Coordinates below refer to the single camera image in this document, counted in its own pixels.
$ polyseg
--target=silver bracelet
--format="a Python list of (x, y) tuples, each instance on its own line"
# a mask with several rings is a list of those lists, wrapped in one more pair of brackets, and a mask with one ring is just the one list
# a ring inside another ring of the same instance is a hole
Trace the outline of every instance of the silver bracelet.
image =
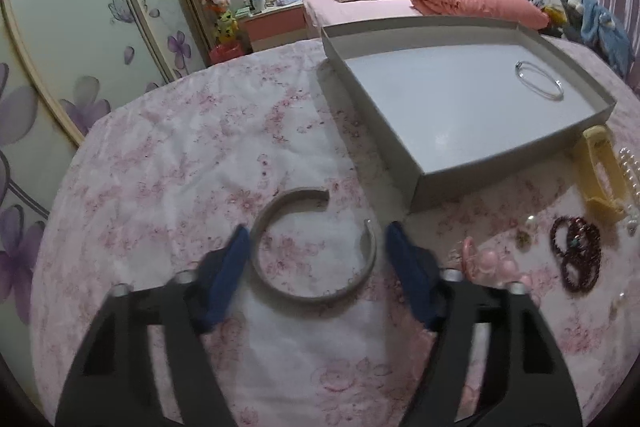
[(274, 285), (274, 283), (267, 277), (267, 274), (262, 270), (262, 266), (260, 266), (260, 261), (258, 260), (258, 248), (260, 247), (260, 238), (274, 216), (276, 216), (276, 214), (278, 214), (283, 207), (289, 203), (301, 200), (318, 200), (322, 203), (328, 203), (329, 191), (325, 188), (300, 187), (294, 188), (293, 190), (287, 190), (286, 192), (281, 192), (276, 198), (271, 200), (271, 202), (260, 211), (260, 214), (256, 217), (251, 229), (251, 262), (254, 265), (254, 270), (258, 279), (280, 296), (299, 304), (331, 304), (355, 293), (366, 282), (369, 275), (371, 275), (373, 265), (376, 262), (376, 234), (372, 229), (371, 220), (366, 219), (364, 225), (367, 235), (369, 236), (369, 249), (364, 252), (365, 265), (358, 273), (349, 279), (347, 286), (344, 288), (340, 288), (334, 292), (327, 292), (324, 295), (319, 295), (317, 297), (303, 297), (286, 292)]
[[(536, 86), (535, 84), (532, 84), (530, 81), (528, 81), (525, 78), (524, 73), (522, 72), (523, 66), (525, 64), (529, 67), (529, 69), (535, 70), (538, 73), (543, 74), (544, 76), (546, 76), (549, 80), (551, 80), (551, 82), (553, 82), (555, 84), (555, 86), (558, 88), (558, 93), (545, 91), (544, 89), (540, 89), (538, 86)], [(517, 62), (516, 63), (516, 74), (518, 75), (520, 81), (525, 86), (529, 87), (529, 89), (531, 89), (534, 92), (538, 93), (540, 96), (543, 96), (544, 98), (547, 98), (548, 100), (556, 100), (556, 101), (562, 100), (564, 98), (564, 89), (562, 89), (562, 84), (560, 84), (560, 81), (554, 79), (553, 77), (551, 77), (550, 74), (548, 74), (545, 70), (543, 70), (540, 66), (534, 64), (533, 62), (529, 62), (528, 60), (520, 60), (519, 62)]]

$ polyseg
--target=orange cushion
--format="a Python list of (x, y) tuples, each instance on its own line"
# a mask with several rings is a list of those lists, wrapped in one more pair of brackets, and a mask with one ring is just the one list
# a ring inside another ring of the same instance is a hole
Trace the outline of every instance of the orange cushion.
[(549, 17), (527, 0), (411, 0), (423, 15), (486, 17), (517, 22), (533, 30), (549, 24)]

